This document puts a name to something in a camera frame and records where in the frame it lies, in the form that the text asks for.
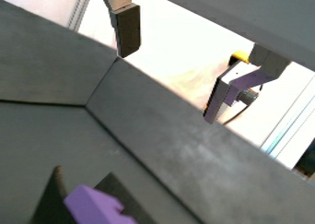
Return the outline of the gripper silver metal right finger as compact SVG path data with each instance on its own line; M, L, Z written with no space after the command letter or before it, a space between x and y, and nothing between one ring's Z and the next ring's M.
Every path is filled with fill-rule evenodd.
M255 44L248 54L250 64L238 61L216 78L212 93L203 110L204 120L212 124L223 106L236 101L248 106L259 96L254 87L276 80L291 60Z

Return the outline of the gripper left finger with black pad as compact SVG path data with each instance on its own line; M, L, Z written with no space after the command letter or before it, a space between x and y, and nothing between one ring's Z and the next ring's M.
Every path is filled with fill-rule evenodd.
M132 0L103 0L116 33L117 55L124 58L140 47L140 6Z

